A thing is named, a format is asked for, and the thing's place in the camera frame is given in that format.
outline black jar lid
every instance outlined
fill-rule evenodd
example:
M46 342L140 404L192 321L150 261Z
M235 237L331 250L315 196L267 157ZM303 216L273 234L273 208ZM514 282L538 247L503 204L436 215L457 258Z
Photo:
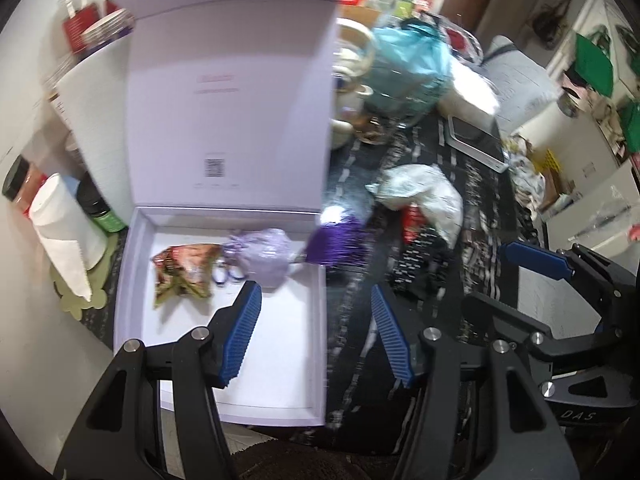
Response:
M4 184L2 184L2 194L11 200L11 202L13 202L18 195L28 173L29 161L23 156L18 155L9 169L9 173L7 173L4 178Z
M110 210L89 173L85 173L80 180L76 191L76 200L89 216L103 215Z

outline glass jar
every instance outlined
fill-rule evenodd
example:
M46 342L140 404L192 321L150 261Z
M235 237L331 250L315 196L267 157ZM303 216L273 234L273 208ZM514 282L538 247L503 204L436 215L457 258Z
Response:
M100 20L100 10L94 0L60 0L60 6L68 17L62 22L71 51L83 59L85 44L82 33Z
M95 22L82 33L86 55L90 56L112 41L129 34L133 29L133 16L126 9L119 9Z
M82 211L92 218L104 231L117 233L126 227L122 220L118 218L104 201L89 173L84 174L84 177L82 177L78 185L76 200L78 200Z
M18 155L4 178L2 194L28 218L31 202L46 180L35 164Z

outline snack wrapper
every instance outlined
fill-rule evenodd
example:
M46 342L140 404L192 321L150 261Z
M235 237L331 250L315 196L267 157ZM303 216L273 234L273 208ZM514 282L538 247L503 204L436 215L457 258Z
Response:
M171 246L152 258L156 268L156 306L169 297L193 296L205 299L211 296L211 268L220 256L217 244L190 244Z

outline metal screw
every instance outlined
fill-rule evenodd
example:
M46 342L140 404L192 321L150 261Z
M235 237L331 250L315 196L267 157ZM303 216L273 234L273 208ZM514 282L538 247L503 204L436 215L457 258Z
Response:
M140 341L138 341L137 339L129 339L128 341L124 342L124 345L122 345L122 347L124 348L125 352L135 352L138 348L140 348Z
M429 328L424 329L424 332L422 332L422 335L424 336L425 339L428 339L429 341L437 341L442 337L442 332L438 330L436 327L430 326Z
M509 351L509 343L502 339L496 339L491 346L498 354L505 354Z
M534 345L541 345L545 340L545 335L542 332L534 332L529 338Z
M191 337L197 341L202 341L209 335L209 329L206 326L197 326L191 330Z
M540 393L546 399L551 397L555 392L556 392L556 385L553 384L551 381L545 381L544 383L540 384Z

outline teal plastic bag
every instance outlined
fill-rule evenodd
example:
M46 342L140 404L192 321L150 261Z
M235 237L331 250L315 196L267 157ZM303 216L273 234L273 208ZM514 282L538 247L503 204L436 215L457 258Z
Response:
M366 76L373 89L367 103L384 116L415 122L450 88L449 44L436 27L419 20L372 32L378 49Z

